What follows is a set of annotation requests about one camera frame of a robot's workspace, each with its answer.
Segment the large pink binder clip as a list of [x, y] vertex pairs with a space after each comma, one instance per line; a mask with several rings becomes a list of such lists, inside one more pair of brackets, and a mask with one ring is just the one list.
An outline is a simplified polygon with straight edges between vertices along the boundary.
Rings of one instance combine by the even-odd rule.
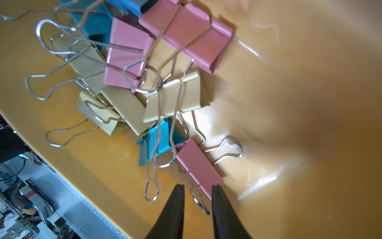
[[53, 54], [68, 54], [69, 64], [81, 80], [94, 92], [114, 86], [130, 89], [138, 87], [146, 62], [138, 63], [122, 74], [125, 65], [141, 59], [152, 46], [154, 39], [143, 30], [132, 16], [113, 18], [107, 57], [88, 39], [78, 42], [69, 36], [57, 43]]

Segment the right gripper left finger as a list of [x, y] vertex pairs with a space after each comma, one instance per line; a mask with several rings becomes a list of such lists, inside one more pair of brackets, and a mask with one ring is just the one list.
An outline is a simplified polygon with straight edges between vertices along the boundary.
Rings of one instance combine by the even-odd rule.
[[182, 239], [184, 212], [185, 186], [177, 184], [146, 239]]

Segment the pink binder clip in box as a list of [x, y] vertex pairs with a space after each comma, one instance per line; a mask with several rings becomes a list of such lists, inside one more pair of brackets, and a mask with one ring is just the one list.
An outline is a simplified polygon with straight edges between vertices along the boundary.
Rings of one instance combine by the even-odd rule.
[[180, 1], [158, 1], [138, 23], [156, 37], [153, 48], [164, 40], [176, 50], [170, 60], [182, 53], [209, 74], [215, 72], [234, 36], [230, 26]]

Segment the cream binder clip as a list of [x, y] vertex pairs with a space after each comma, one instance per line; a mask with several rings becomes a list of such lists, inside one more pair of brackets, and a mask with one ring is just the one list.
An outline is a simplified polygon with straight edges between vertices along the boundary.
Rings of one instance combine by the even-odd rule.
[[166, 118], [172, 118], [174, 113], [182, 114], [209, 105], [210, 101], [199, 71], [167, 82], [158, 91], [148, 94], [143, 121], [161, 120], [161, 139], [157, 155], [172, 149], [169, 139], [171, 129]]
[[154, 121], [143, 121], [146, 108], [129, 89], [107, 86], [100, 93], [107, 100], [107, 105], [82, 91], [75, 109], [108, 135], [130, 128], [140, 136], [155, 124]]

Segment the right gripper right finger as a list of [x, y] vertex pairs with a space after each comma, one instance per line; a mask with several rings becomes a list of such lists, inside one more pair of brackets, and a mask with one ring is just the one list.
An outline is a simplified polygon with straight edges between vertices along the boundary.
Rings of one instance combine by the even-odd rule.
[[221, 185], [212, 187], [212, 221], [215, 239], [251, 239]]

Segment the yellow plastic storage box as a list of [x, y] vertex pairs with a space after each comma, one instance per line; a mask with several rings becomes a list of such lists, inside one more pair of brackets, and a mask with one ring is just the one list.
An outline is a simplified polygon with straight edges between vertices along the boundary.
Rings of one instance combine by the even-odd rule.
[[[234, 137], [241, 158], [216, 167], [255, 239], [379, 239], [382, 236], [381, 1], [194, 1], [235, 35], [213, 75], [211, 105], [196, 112], [205, 147]], [[109, 136], [74, 108], [75, 83], [41, 101], [25, 88], [61, 60], [35, 28], [57, 1], [1, 1], [1, 115], [122, 233], [143, 239], [176, 184], [177, 167], [138, 165], [137, 136]]]

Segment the cream binder clip lower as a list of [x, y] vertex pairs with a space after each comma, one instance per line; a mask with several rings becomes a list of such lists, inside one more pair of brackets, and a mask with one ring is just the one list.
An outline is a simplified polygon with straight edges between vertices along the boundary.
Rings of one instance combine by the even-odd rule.
[[107, 86], [100, 93], [107, 100], [107, 105], [82, 91], [75, 109], [108, 135], [130, 128], [140, 136], [155, 124], [154, 121], [143, 121], [146, 108], [129, 89]]

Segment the teal binder clip in box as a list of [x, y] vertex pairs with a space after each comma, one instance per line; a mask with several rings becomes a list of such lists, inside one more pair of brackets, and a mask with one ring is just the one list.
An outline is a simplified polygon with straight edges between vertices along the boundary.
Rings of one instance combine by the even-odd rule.
[[[175, 146], [185, 142], [185, 138], [176, 130], [175, 124], [171, 119], [164, 119], [159, 125], [150, 129], [136, 144], [139, 145], [139, 166], [144, 166], [146, 171], [146, 185], [144, 191], [144, 198], [147, 202], [154, 202], [159, 196], [159, 184], [156, 179], [156, 167], [153, 173], [150, 174], [150, 161], [157, 159], [158, 156], [172, 151], [170, 140], [173, 141]], [[153, 179], [156, 188], [156, 194], [153, 198], [148, 197], [148, 188], [150, 180]]]

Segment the blue binder clip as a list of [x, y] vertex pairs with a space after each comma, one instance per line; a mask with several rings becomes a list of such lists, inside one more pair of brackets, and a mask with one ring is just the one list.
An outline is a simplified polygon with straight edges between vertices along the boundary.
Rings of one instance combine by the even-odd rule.
[[106, 2], [124, 13], [140, 18], [157, 3], [157, 0], [107, 0]]

